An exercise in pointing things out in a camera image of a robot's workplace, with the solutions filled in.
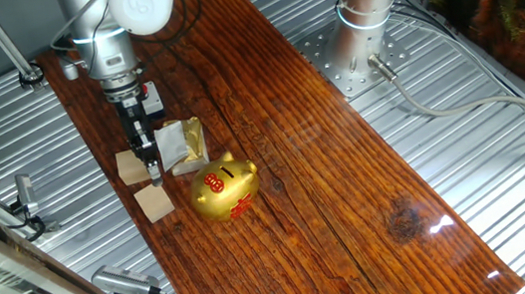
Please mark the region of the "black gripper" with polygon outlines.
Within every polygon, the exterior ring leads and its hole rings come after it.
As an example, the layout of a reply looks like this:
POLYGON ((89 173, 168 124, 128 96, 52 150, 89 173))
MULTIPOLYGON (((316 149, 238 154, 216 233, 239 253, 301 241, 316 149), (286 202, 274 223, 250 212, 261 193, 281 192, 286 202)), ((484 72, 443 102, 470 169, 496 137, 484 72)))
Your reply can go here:
POLYGON ((115 103, 115 107, 124 132, 130 139, 131 150, 144 164, 151 178, 151 184, 156 187, 161 186, 163 177, 161 177, 161 170, 159 169, 157 145, 148 134, 150 124, 141 101, 138 99, 120 101, 115 103))

